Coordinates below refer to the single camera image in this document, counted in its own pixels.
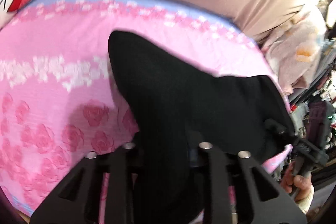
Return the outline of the person's right hand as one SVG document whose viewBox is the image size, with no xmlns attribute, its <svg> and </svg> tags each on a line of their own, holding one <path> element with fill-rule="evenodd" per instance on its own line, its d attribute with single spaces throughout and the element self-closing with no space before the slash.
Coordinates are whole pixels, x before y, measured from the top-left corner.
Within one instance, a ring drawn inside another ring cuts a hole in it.
<svg viewBox="0 0 336 224">
<path fill-rule="evenodd" d="M 292 162 L 285 171 L 284 177 L 282 178 L 280 185 L 281 187 L 290 194 L 293 192 L 294 188 L 298 190 L 298 194 L 295 197 L 296 201 L 303 200 L 307 198 L 311 193 L 311 173 L 309 172 L 307 176 L 293 175 L 293 169 L 295 162 Z"/>
</svg>

